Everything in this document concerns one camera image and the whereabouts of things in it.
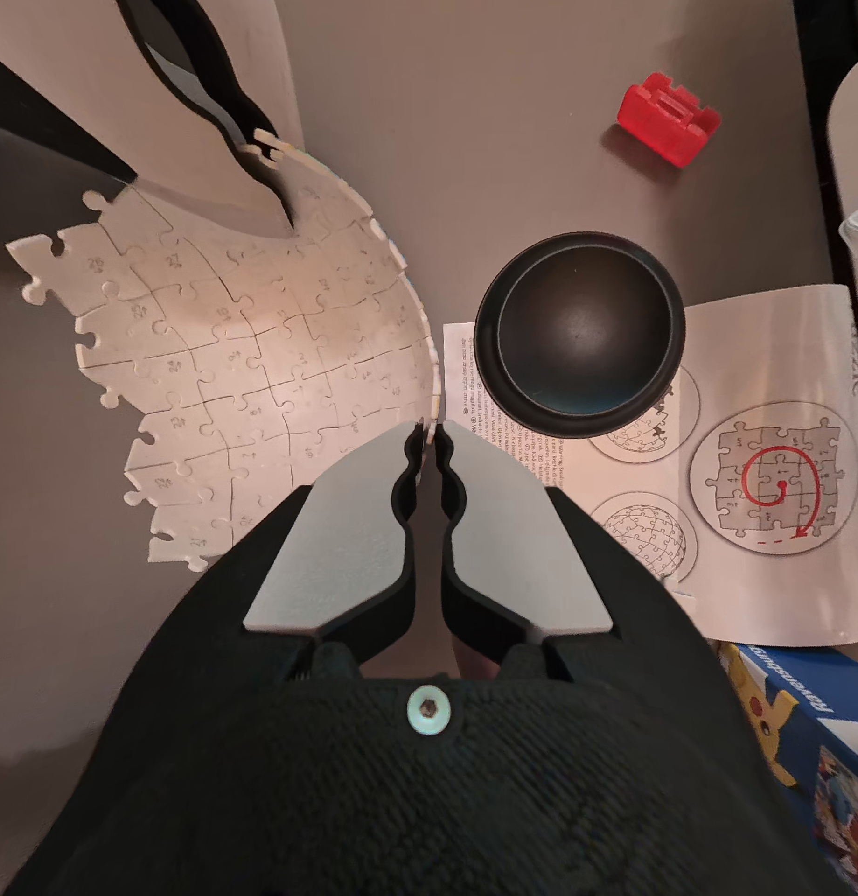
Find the white stand base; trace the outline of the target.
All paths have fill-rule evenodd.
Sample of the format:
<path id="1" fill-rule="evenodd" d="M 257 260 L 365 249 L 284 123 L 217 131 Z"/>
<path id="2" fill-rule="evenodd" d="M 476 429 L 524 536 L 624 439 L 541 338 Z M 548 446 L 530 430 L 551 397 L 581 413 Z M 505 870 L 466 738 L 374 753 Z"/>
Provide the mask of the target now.
<path id="1" fill-rule="evenodd" d="M 829 109 L 827 134 L 840 203 L 840 223 L 858 208 L 858 63 Z"/>

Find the small red plastic block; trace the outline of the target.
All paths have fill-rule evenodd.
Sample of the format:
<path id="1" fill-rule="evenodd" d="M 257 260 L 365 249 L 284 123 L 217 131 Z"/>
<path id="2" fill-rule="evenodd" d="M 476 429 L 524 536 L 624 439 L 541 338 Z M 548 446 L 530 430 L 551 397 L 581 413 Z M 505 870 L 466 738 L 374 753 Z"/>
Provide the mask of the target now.
<path id="1" fill-rule="evenodd" d="M 666 74 L 655 72 L 626 91 L 617 124 L 658 157 L 682 170 L 699 155 L 722 124 L 711 106 Z"/>

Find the folded paper instruction leaflet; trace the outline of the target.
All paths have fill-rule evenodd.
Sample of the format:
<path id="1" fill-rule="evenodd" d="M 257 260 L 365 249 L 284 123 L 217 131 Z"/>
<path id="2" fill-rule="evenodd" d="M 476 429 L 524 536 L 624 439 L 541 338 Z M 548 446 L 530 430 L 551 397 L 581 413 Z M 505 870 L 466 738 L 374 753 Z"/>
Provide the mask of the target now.
<path id="1" fill-rule="evenodd" d="M 471 323 L 444 328 L 446 412 L 519 459 L 661 579 L 715 641 L 858 644 L 858 337 L 845 287 L 691 307 L 681 367 L 634 423 L 540 436 L 488 397 Z"/>

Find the blue puzzle box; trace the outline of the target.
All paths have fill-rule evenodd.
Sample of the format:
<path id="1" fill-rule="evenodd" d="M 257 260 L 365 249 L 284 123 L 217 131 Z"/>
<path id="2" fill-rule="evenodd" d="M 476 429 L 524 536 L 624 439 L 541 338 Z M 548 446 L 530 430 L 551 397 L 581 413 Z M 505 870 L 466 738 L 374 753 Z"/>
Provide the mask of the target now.
<path id="1" fill-rule="evenodd" d="M 858 662 L 830 647 L 718 655 L 793 813 L 858 894 Z"/>

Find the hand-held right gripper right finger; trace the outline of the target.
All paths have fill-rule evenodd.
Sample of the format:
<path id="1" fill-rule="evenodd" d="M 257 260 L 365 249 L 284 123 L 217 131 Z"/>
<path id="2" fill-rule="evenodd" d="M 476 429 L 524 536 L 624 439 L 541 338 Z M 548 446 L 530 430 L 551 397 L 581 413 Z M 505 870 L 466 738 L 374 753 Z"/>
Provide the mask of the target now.
<path id="1" fill-rule="evenodd" d="M 447 525 L 441 603 L 450 632 L 491 662 L 518 644 L 611 633 L 606 609 L 544 487 L 459 424 L 435 433 Z"/>

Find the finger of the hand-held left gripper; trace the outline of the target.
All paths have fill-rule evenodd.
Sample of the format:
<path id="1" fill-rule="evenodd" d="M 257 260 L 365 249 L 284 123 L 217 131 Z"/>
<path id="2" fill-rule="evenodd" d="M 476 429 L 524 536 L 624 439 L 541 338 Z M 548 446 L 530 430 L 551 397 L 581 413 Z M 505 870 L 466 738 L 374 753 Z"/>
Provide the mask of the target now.
<path id="1" fill-rule="evenodd" d="M 228 230 L 293 234 L 276 180 L 166 77 L 118 2 L 0 1 L 0 63 L 125 163 L 141 192 Z"/>
<path id="2" fill-rule="evenodd" d="M 268 160 L 276 140 L 303 149 L 275 2 L 132 2 L 132 34 L 156 77 L 238 164 Z"/>

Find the black round ball stand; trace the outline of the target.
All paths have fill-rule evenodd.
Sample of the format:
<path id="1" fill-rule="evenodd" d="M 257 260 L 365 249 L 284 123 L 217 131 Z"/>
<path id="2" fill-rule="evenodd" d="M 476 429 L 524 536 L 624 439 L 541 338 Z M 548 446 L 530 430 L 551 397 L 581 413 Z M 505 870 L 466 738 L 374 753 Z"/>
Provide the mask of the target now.
<path id="1" fill-rule="evenodd" d="M 639 419 L 679 372 L 685 310 L 666 267 L 614 234 L 527 247 L 487 288 L 474 357 L 489 397 L 521 426 L 593 438 Z"/>

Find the partly built puzzle ball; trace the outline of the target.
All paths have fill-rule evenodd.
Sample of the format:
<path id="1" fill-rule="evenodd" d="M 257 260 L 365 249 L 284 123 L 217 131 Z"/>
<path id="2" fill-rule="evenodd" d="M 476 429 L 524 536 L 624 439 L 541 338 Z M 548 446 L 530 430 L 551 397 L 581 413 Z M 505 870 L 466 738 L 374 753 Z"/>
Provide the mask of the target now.
<path id="1" fill-rule="evenodd" d="M 296 488 L 399 424 L 431 442 L 438 354 L 406 262 L 371 207 L 311 155 L 256 129 L 244 146 L 292 201 L 257 237 L 127 185 L 82 196 L 95 222 L 6 244 L 22 297 L 73 316 L 99 399 L 143 415 L 127 504 L 154 508 L 147 560 L 195 573 Z"/>

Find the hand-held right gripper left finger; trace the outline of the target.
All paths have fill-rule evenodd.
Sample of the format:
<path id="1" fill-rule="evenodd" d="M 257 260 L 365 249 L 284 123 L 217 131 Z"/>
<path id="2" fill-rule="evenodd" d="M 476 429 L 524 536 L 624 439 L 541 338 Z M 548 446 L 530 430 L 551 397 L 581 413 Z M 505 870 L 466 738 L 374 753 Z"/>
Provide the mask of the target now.
<path id="1" fill-rule="evenodd" d="M 244 617 L 244 628 L 344 644 L 366 662 L 415 611 L 413 538 L 426 432 L 405 421 L 315 480 Z"/>

